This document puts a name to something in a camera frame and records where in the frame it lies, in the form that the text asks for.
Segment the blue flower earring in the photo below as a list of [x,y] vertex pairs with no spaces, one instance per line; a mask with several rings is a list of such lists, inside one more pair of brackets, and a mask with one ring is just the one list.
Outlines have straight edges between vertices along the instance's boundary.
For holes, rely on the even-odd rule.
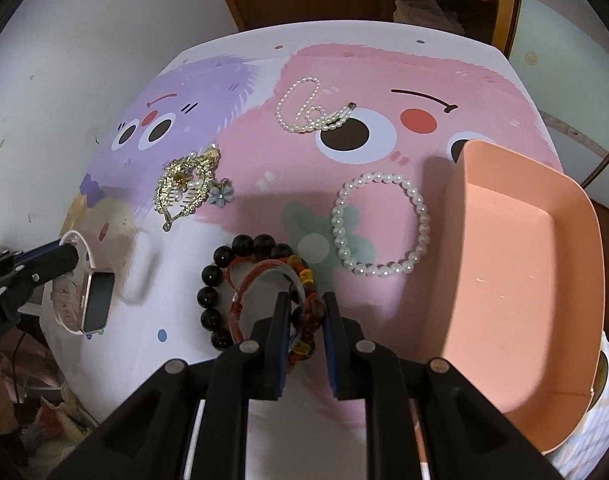
[[235,199],[235,191],[230,179],[213,180],[207,196],[207,203],[218,208],[224,208]]

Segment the gold pearl hair clip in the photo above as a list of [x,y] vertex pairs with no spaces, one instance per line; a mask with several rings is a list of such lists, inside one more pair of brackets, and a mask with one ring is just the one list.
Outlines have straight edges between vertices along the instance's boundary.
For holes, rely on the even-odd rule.
[[219,147],[211,144],[203,152],[191,152],[164,166],[152,199],[155,212],[163,218],[163,232],[170,232],[176,220],[191,216],[208,200],[211,188],[216,187],[220,160]]

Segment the cartoon monster table mat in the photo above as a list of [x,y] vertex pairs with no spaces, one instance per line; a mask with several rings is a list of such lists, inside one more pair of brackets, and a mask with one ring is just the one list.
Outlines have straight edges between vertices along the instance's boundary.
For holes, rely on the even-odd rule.
[[[107,326],[73,335],[51,315],[47,341],[69,387],[106,418],[170,359],[212,359],[196,296],[216,248],[269,234],[312,266],[368,336],[415,356],[437,258],[411,274],[344,269],[329,222],[341,186],[381,171],[411,180],[440,228],[444,190],[469,140],[549,166],[558,156],[507,58],[428,28],[330,21],[242,32],[182,52],[96,148],[65,226],[91,232],[117,275]],[[154,209],[164,166],[211,144],[216,181],[235,199],[205,202],[170,232]]]

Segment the pink plastic tray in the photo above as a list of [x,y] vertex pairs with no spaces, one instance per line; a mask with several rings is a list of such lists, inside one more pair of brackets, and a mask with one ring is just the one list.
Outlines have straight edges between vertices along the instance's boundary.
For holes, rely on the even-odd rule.
[[422,360],[453,364],[540,451],[589,408],[605,310],[603,243],[580,185],[473,140],[432,232],[437,272]]

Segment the folded cloth on shelf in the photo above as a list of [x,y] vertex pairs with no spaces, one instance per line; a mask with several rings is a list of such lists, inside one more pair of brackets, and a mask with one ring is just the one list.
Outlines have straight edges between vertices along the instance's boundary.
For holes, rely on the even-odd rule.
[[442,30],[459,36],[466,35],[457,15],[452,11],[444,11],[435,0],[397,0],[393,21]]

